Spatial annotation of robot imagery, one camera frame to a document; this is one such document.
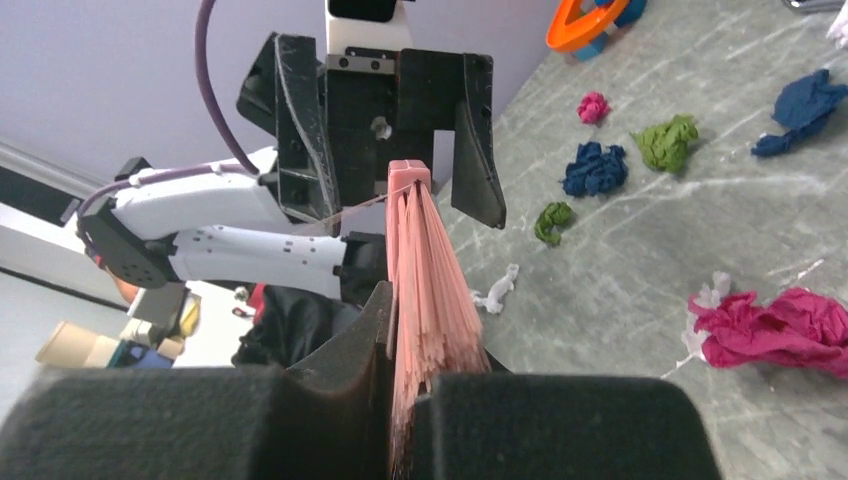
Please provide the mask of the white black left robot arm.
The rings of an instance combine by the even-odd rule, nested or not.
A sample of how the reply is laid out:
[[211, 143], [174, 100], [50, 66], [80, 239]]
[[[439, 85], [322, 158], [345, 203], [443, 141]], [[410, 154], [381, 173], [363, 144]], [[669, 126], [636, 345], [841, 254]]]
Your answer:
[[432, 194], [434, 135], [454, 135], [452, 206], [502, 228], [490, 56], [350, 47], [324, 61], [311, 37], [273, 34], [238, 108], [272, 134], [247, 170], [129, 161], [79, 208], [107, 268], [147, 289], [190, 280], [270, 284], [363, 303], [396, 275], [398, 199]]

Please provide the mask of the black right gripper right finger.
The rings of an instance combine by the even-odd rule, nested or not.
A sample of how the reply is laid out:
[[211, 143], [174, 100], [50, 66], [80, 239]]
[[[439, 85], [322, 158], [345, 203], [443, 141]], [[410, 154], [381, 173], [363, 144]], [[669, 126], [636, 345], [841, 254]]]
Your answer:
[[415, 402], [413, 479], [719, 479], [701, 416], [647, 377], [448, 363]]

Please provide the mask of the white twisted paper scrap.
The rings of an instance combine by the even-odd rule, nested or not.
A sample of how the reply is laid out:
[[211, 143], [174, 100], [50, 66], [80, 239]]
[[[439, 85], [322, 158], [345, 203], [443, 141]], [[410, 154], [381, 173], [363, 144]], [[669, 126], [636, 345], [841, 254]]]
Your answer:
[[506, 267], [505, 274], [493, 283], [486, 294], [472, 290], [470, 294], [474, 305], [485, 309], [490, 314], [500, 314], [503, 309], [503, 298], [507, 293], [514, 290], [519, 271], [520, 266], [518, 264], [509, 264]]

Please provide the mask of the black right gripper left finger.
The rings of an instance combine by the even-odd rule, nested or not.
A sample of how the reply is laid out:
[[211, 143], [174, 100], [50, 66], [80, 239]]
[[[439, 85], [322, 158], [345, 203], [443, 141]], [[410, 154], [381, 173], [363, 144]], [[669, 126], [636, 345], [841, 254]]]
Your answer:
[[391, 286], [277, 366], [60, 370], [1, 430], [5, 479], [384, 479]]

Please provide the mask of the pink hand brush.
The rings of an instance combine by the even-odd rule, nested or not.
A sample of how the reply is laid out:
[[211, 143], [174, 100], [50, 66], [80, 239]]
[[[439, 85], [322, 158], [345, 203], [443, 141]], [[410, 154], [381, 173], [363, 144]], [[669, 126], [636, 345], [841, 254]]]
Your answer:
[[482, 322], [419, 160], [388, 166], [386, 251], [392, 284], [387, 356], [394, 363], [389, 476], [411, 472], [416, 398], [443, 373], [484, 373]]

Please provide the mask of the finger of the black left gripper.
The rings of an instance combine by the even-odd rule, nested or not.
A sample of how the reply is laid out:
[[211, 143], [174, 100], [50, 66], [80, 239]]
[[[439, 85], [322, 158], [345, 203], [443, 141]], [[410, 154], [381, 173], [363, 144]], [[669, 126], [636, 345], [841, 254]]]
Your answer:
[[464, 54], [462, 60], [451, 206], [490, 228], [502, 229], [507, 209], [493, 153], [493, 60], [478, 54]]
[[336, 237], [342, 206], [319, 99], [315, 39], [279, 34], [274, 55], [278, 203], [290, 220]]

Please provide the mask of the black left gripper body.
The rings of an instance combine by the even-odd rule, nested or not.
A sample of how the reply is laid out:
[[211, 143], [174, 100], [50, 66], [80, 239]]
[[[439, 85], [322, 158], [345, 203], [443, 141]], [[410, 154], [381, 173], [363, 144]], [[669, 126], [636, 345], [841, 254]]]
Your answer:
[[[275, 138], [277, 35], [264, 43], [236, 103], [242, 117]], [[350, 48], [320, 60], [316, 53], [319, 99], [342, 209], [378, 196], [392, 160], [433, 164], [436, 132], [455, 128], [463, 90], [462, 56]], [[278, 203], [276, 166], [277, 160], [262, 182]]]

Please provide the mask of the large magenta paper scrap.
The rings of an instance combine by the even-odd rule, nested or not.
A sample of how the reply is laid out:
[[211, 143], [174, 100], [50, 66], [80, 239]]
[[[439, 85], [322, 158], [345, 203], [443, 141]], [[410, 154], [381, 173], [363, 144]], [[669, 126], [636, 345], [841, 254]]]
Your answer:
[[694, 331], [708, 364], [732, 368], [753, 362], [811, 368], [847, 376], [847, 309], [837, 300], [799, 287], [758, 305], [754, 291], [730, 294], [707, 307], [691, 296]]

